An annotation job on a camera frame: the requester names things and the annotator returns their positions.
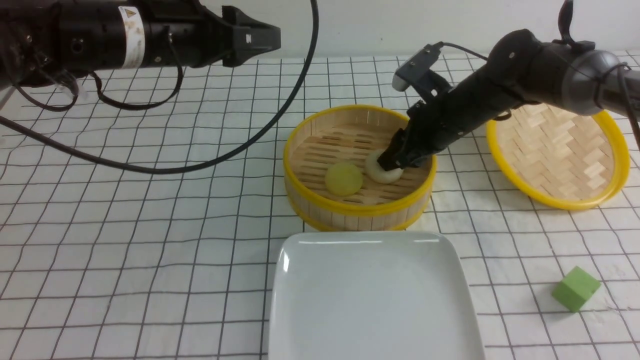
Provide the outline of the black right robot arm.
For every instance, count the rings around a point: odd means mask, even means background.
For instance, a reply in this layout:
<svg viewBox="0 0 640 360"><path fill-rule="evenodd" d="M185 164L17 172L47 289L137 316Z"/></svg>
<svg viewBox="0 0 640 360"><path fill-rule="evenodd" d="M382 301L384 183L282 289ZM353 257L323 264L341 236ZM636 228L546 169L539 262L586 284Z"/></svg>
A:
<svg viewBox="0 0 640 360"><path fill-rule="evenodd" d="M386 171L420 167L485 123L509 119L525 105L547 104L579 116L607 110L627 116L639 136L639 72L590 41L542 42L530 30L514 30L455 86L432 70L444 46L425 45L394 73L393 88L412 88L420 100L407 110L407 126L378 157Z"/></svg>

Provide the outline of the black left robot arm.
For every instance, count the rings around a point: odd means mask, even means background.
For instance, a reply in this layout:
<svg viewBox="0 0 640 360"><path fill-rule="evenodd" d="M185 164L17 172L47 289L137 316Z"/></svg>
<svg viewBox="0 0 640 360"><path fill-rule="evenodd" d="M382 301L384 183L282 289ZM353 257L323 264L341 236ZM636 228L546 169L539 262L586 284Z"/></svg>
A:
<svg viewBox="0 0 640 360"><path fill-rule="evenodd" d="M279 27L198 0L1 2L2 89L115 69L235 68L280 47Z"/></svg>

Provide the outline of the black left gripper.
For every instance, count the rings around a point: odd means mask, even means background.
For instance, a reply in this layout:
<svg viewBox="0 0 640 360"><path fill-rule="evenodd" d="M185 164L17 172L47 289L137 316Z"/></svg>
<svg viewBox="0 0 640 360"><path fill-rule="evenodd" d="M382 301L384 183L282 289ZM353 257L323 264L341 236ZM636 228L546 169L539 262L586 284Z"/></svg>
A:
<svg viewBox="0 0 640 360"><path fill-rule="evenodd" d="M145 2L145 66L237 68L281 48L281 28L251 18L235 6L220 15L199 0Z"/></svg>

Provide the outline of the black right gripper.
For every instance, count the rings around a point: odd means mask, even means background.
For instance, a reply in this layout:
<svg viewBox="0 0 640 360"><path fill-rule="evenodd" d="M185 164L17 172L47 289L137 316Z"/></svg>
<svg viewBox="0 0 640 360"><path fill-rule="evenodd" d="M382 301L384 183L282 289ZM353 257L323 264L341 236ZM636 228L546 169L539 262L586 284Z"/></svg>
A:
<svg viewBox="0 0 640 360"><path fill-rule="evenodd" d="M377 158L386 172L418 166L497 117L515 108L515 92L491 79L486 68L474 71L451 86L435 71L428 70L406 83L422 98L407 111L407 129L398 129Z"/></svg>

